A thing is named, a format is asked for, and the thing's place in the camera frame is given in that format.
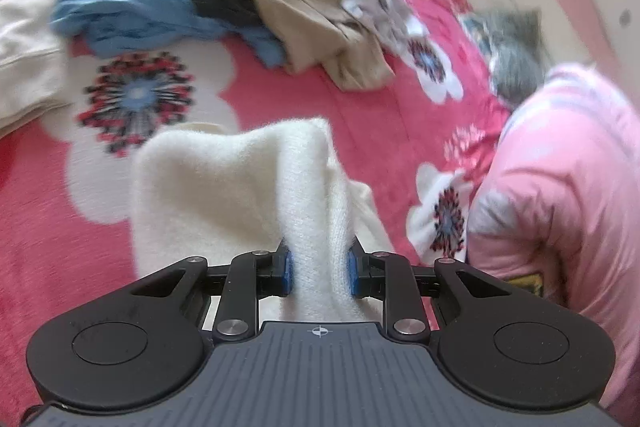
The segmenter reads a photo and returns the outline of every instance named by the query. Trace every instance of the yellow patch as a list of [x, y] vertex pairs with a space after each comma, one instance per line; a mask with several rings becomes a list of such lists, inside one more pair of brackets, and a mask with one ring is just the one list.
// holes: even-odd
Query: yellow patch
[[507, 279], [507, 282], [517, 288], [533, 293], [533, 295], [537, 295], [538, 297], [542, 297], [544, 294], [545, 285], [542, 279], [542, 273], [532, 273], [530, 275], [514, 277], [513, 279]]

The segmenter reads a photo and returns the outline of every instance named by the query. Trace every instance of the white fuzzy cloth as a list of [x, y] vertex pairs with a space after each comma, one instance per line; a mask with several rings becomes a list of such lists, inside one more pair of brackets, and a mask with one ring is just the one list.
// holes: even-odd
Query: white fuzzy cloth
[[187, 124], [138, 154], [132, 233], [139, 275], [191, 255], [228, 264], [240, 253], [273, 251], [284, 237], [292, 295], [261, 301], [262, 320], [379, 320], [377, 302], [351, 298], [346, 254], [354, 233], [366, 251], [391, 245], [370, 188], [342, 171], [328, 124], [291, 120], [212, 134], [220, 132]]
[[49, 29], [58, 0], [0, 0], [0, 137], [70, 103], [66, 40]]

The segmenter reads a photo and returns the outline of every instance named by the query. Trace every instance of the blue cloth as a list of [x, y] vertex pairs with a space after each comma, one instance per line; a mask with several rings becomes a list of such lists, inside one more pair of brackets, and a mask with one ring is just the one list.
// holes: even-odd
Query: blue cloth
[[159, 48], [182, 37], [216, 40], [233, 32], [267, 68], [286, 60], [282, 43], [267, 27], [237, 28], [199, 17], [191, 0], [59, 0], [51, 27], [67, 37], [84, 34], [100, 58]]

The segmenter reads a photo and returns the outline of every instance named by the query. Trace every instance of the bed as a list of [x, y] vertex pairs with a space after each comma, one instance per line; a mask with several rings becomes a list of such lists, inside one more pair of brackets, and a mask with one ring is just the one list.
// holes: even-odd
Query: bed
[[[193, 86], [180, 94], [193, 103], [148, 112], [147, 120], [210, 121], [237, 132], [284, 118], [326, 118], [347, 174], [372, 188], [395, 250], [425, 262], [410, 216], [438, 204], [459, 206], [466, 216], [508, 112], [489, 92], [484, 60], [457, 22], [466, 1], [406, 1], [433, 46], [417, 50], [413, 64], [387, 57], [396, 77], [384, 89], [342, 92], [319, 67], [297, 76], [267, 70], [238, 38], [184, 40], [137, 57], [173, 60]], [[39, 402], [24, 362], [33, 331], [140, 275], [127, 220], [139, 133], [129, 128], [113, 148], [99, 128], [81, 125], [90, 110], [86, 88], [113, 59], [98, 60], [81, 40], [71, 55], [74, 103], [0, 140], [0, 422], [9, 426]], [[465, 245], [459, 235], [427, 247], [460, 256]]]

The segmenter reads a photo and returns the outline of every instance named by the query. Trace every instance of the pink quilt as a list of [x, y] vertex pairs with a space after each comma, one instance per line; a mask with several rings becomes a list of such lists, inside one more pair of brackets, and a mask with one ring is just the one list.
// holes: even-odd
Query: pink quilt
[[[75, 103], [0, 140], [0, 422], [16, 425], [39, 402], [24, 362], [33, 331], [136, 277], [129, 168], [149, 126], [186, 119], [245, 130], [322, 116], [347, 174], [372, 187], [397, 252], [417, 264], [426, 250], [463, 251], [468, 198], [491, 163], [507, 113], [454, 16], [466, 2], [406, 1], [431, 45], [413, 48], [410, 60], [388, 57], [396, 79], [376, 92], [341, 92], [319, 67], [298, 76], [268, 71], [237, 38], [181, 41], [120, 64], [74, 44]], [[129, 67], [127, 60], [144, 60], [146, 71], [168, 68], [179, 82], [159, 82], [146, 105], [143, 86], [91, 100], [86, 88], [101, 72]], [[135, 120], [113, 148], [113, 136], [88, 117], [126, 96], [136, 101]]]

